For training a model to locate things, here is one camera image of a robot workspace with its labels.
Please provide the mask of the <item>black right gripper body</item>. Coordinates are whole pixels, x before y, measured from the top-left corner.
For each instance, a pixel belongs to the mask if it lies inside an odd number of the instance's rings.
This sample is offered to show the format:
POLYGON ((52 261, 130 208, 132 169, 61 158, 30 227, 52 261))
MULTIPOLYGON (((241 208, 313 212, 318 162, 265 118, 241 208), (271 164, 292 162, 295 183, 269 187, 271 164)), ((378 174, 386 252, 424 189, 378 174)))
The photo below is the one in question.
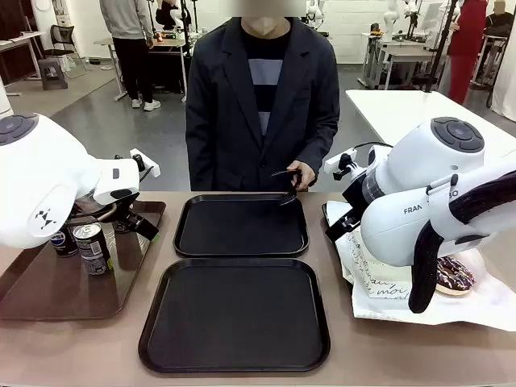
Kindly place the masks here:
POLYGON ((365 176, 358 176, 353 179, 350 185, 344 190, 343 197, 352 207, 350 216, 354 220, 361 220, 364 211, 367 208, 367 200, 362 192, 362 185, 365 176))

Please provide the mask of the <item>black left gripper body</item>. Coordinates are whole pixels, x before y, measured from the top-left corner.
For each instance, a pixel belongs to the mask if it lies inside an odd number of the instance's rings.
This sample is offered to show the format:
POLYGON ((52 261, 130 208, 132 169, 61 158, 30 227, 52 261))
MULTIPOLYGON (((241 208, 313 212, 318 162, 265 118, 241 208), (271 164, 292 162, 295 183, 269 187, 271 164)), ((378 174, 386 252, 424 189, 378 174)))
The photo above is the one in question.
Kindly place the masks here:
POLYGON ((109 205, 95 202, 92 196, 79 198, 74 203, 74 223, 111 223, 114 220, 125 219, 138 196, 139 193, 134 193, 109 205))

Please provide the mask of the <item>person's left hand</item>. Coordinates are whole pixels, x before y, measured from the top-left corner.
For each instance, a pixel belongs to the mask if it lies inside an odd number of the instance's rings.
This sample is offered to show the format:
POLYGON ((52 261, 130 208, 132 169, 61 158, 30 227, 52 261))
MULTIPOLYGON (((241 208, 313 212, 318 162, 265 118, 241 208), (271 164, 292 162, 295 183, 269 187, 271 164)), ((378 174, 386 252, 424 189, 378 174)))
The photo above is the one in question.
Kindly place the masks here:
POLYGON ((315 172, 307 163, 295 160, 287 167, 287 170, 292 174, 291 185, 298 192, 307 191, 315 182, 315 172))

